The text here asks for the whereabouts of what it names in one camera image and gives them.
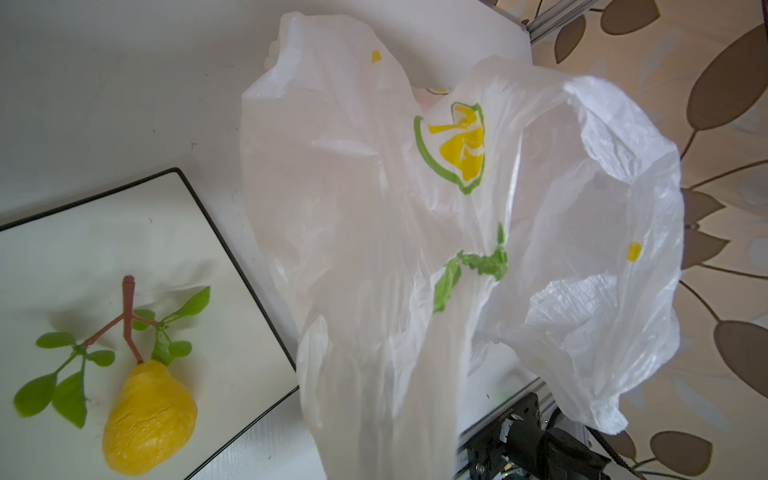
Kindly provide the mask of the white plastic bag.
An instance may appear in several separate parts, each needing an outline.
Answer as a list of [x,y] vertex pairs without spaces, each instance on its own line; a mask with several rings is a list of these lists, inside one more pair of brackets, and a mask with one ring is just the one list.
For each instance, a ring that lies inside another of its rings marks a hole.
[[498,56],[423,107],[346,15],[286,14],[276,49],[242,97],[243,181],[326,476],[451,478],[489,343],[623,431],[679,346],[675,143],[603,79]]

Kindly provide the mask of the yellow fake lemon with leaves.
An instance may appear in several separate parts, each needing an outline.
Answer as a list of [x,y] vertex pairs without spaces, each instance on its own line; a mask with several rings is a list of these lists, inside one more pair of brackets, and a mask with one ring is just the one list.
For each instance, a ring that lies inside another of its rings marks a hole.
[[95,349],[95,343],[121,327],[135,366],[123,382],[102,434],[102,454],[107,466],[122,475],[138,477],[175,456],[190,441],[196,428],[198,407],[191,390],[170,372],[170,365],[192,353],[187,340],[175,340],[171,324],[202,313],[211,291],[204,287],[171,314],[135,306],[136,280],[122,279],[120,314],[90,337],[77,341],[68,332],[48,332],[35,342],[41,349],[67,348],[67,359],[53,372],[21,386],[12,404],[22,418],[34,417],[47,407],[74,427],[84,427],[87,416],[85,376],[88,365],[111,366],[116,354]]

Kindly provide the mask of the white tray black rim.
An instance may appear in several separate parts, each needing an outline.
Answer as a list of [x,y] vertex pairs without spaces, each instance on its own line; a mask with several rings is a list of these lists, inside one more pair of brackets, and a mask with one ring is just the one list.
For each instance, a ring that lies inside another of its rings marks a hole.
[[195,429],[148,472],[192,479],[297,387],[260,301],[177,169],[1,232],[1,475],[114,479],[103,434],[165,361]]

